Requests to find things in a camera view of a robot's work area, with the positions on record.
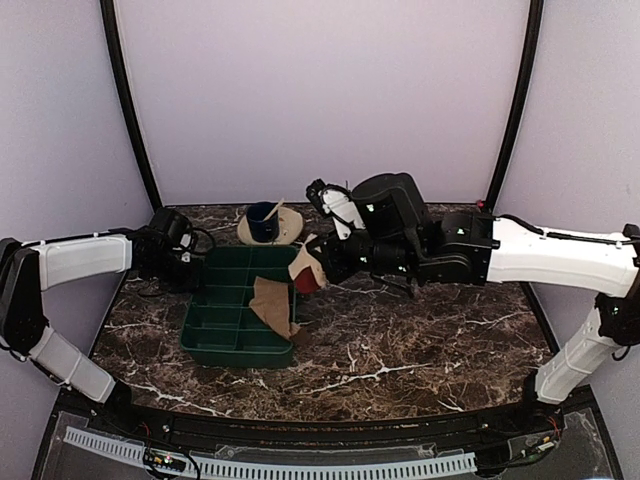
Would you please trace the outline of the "striped cream red sock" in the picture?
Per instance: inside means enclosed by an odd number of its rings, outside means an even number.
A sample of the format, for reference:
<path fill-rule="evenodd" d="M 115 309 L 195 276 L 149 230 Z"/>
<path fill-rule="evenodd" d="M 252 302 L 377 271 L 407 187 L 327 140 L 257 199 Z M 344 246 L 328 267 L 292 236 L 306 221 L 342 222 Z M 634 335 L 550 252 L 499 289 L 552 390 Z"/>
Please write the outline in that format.
<path fill-rule="evenodd" d="M 328 284 L 321 262 L 311 255 L 312 248 L 308 246 L 317 238 L 316 234 L 310 234 L 288 266 L 289 276 L 301 294 L 314 293 Z"/>

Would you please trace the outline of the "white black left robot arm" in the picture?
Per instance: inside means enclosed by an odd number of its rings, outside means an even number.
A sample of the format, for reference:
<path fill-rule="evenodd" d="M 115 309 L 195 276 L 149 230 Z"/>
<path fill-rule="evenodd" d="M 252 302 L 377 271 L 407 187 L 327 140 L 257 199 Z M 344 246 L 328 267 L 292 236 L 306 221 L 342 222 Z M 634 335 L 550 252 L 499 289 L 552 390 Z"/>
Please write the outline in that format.
<path fill-rule="evenodd" d="M 130 270 L 175 293 L 198 289 L 202 263 L 181 240 L 150 229 L 117 229 L 56 240 L 1 242 L 1 348 L 30 361 L 90 401 L 120 436 L 141 427 L 131 389 L 57 332 L 44 314 L 43 292 L 70 282 Z"/>

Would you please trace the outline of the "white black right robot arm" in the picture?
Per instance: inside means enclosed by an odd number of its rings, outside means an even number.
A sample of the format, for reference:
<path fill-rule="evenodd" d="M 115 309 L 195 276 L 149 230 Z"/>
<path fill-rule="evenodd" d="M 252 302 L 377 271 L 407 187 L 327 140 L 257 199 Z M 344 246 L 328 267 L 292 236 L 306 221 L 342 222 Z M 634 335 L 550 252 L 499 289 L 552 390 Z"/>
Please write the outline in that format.
<path fill-rule="evenodd" d="M 549 405 L 565 401 L 607 357 L 639 342 L 636 225 L 593 234 L 554 231 L 507 214 L 432 219 L 407 173 L 379 174 L 353 189 L 317 179 L 306 196 L 334 222 L 333 232 L 308 244 L 332 284 L 366 272 L 379 282 L 403 277 L 404 291 L 413 283 L 533 282 L 595 292 L 583 325 L 530 376 L 525 400 L 511 410 L 510 424 L 521 434 L 534 432 Z"/>

